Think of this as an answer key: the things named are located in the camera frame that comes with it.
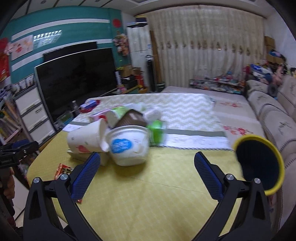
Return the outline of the person's left hand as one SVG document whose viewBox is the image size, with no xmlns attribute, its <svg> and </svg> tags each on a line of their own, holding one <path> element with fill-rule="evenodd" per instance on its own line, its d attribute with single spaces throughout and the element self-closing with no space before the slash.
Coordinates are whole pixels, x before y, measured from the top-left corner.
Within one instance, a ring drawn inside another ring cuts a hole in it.
<svg viewBox="0 0 296 241">
<path fill-rule="evenodd" d="M 15 198 L 15 180 L 14 180 L 14 170 L 10 167 L 10 174 L 7 179 L 6 188 L 1 190 L 1 193 L 4 194 L 4 196 L 8 199 L 14 199 Z"/>
</svg>

